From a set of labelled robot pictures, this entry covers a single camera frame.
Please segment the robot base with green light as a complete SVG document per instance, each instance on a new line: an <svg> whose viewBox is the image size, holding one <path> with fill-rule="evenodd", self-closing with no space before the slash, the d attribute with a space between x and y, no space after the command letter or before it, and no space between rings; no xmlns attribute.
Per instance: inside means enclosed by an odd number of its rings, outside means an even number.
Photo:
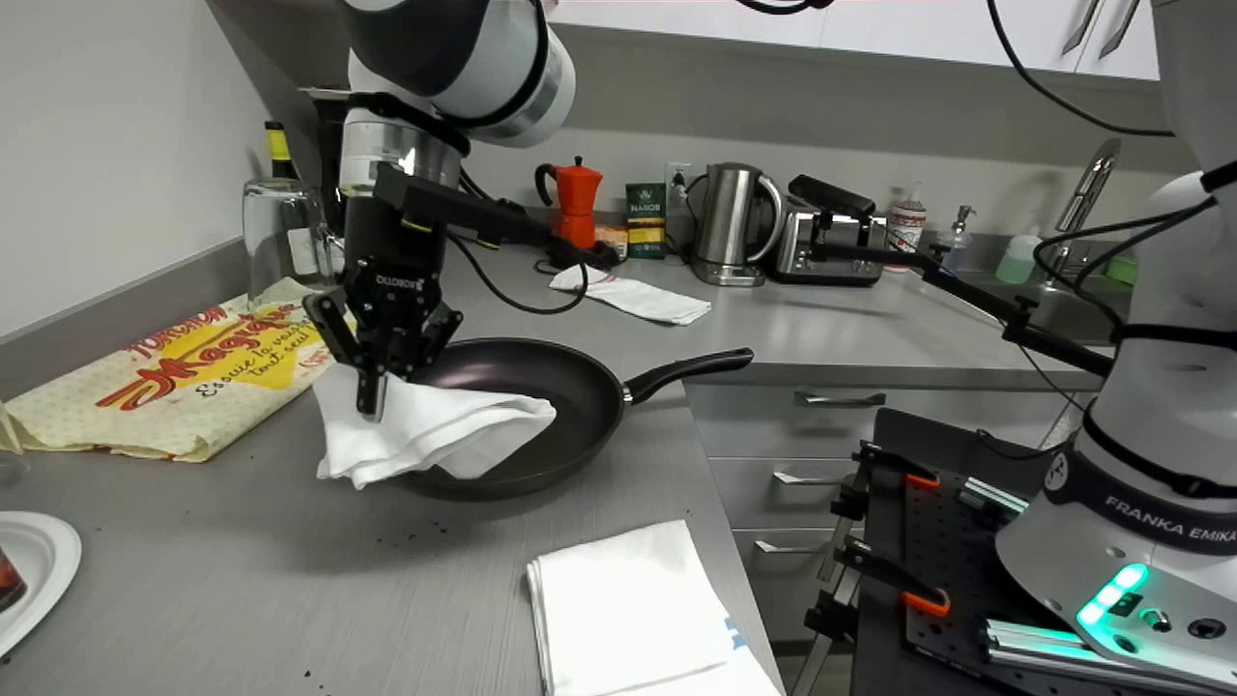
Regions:
<svg viewBox="0 0 1237 696"><path fill-rule="evenodd" d="M1160 87L1193 169L1153 209L1114 368L1000 569L1130 664L1237 688L1237 0L1153 0Z"/></svg>

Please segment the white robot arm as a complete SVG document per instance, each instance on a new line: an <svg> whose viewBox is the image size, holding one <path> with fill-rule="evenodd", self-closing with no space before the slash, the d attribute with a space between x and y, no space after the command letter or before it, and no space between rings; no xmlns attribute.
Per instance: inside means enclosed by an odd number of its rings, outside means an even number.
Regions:
<svg viewBox="0 0 1237 696"><path fill-rule="evenodd" d="M330 352L355 371L355 408L384 408L386 374L426 371L461 313L442 299L452 229L541 236L461 188L471 142L531 148L572 113L575 67L546 0L336 0L348 100L336 163L340 294L304 301Z"/></svg>

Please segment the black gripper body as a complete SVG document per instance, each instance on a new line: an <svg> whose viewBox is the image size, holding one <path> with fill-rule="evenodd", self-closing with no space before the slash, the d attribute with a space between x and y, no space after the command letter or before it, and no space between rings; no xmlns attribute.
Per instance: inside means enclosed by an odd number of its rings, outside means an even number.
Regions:
<svg viewBox="0 0 1237 696"><path fill-rule="evenodd" d="M343 206L343 299L363 374L413 374L447 348L465 313L443 301L442 268L442 225L406 221L377 198Z"/></svg>

